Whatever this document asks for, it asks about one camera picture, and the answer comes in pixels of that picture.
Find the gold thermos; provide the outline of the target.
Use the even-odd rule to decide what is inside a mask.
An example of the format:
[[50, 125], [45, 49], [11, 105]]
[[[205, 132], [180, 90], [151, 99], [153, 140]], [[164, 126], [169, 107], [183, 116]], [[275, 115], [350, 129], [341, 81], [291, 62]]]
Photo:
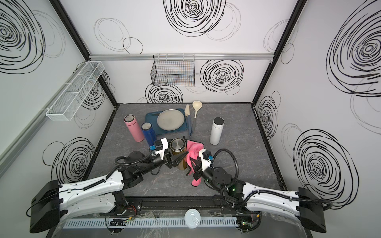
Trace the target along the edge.
[[[174, 156], [184, 153], [186, 151], [185, 140], [181, 139], [181, 138], [173, 139], [170, 143], [170, 149], [171, 149], [172, 154]], [[186, 168], [187, 168], [187, 165], [186, 165], [185, 157], [183, 157], [180, 160], [180, 162], [177, 166], [177, 169], [184, 171]]]

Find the pink microfiber cloth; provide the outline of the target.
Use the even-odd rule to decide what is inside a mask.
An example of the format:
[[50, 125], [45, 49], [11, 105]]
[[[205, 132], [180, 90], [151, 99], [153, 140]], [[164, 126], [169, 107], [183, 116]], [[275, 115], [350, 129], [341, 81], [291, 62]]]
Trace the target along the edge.
[[[198, 157], [198, 152], [201, 150], [201, 149], [204, 149], [204, 145], [200, 142], [195, 142], [195, 141], [192, 141], [192, 140], [187, 140], [187, 151], [188, 151], [188, 154], [186, 156], [186, 163], [187, 163], [187, 160], [192, 157], [194, 159], [196, 159]], [[198, 180], [194, 180], [191, 182], [191, 185], [194, 186], [194, 187], [197, 187], [199, 186], [201, 183], [201, 179], [198, 179]]]

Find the blue thermos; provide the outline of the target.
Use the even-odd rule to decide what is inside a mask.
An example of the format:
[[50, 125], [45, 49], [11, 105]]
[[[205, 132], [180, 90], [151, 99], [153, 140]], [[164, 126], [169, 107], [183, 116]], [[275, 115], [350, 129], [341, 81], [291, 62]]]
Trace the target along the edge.
[[156, 133], [153, 126], [149, 122], [145, 122], [141, 126], [141, 130], [149, 146], [153, 146], [156, 141]]

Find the pink thermos steel lid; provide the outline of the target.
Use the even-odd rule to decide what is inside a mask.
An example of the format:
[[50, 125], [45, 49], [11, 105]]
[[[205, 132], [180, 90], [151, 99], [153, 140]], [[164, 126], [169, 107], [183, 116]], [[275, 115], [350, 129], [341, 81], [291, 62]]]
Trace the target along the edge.
[[144, 141], [144, 134], [134, 115], [132, 114], [126, 115], [124, 117], [124, 122], [136, 142]]

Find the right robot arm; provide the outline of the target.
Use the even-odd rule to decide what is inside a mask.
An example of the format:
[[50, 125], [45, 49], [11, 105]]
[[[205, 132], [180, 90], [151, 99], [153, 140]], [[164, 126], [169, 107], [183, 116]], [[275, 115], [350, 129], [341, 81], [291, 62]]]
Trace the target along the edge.
[[311, 231], [326, 233], [324, 212], [333, 206], [332, 201], [318, 198], [306, 188], [283, 191], [260, 187], [238, 179], [239, 166], [234, 154], [225, 150], [233, 159], [235, 174], [232, 176], [212, 164], [214, 156], [206, 149], [188, 152], [187, 163], [195, 180], [204, 179], [219, 193], [223, 205], [234, 211], [266, 212], [300, 221]]

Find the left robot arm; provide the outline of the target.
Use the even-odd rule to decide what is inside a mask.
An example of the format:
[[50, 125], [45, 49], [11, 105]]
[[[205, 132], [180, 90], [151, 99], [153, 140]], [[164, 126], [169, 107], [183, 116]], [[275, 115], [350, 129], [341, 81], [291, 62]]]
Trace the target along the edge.
[[178, 166], [188, 155], [174, 155], [169, 149], [151, 151], [144, 155], [139, 151], [128, 157], [119, 156], [115, 167], [105, 176], [72, 183], [52, 180], [34, 196], [26, 214], [30, 218], [32, 234], [50, 230], [66, 220], [92, 213], [125, 215], [130, 206], [123, 191], [143, 181], [143, 175], [157, 167]]

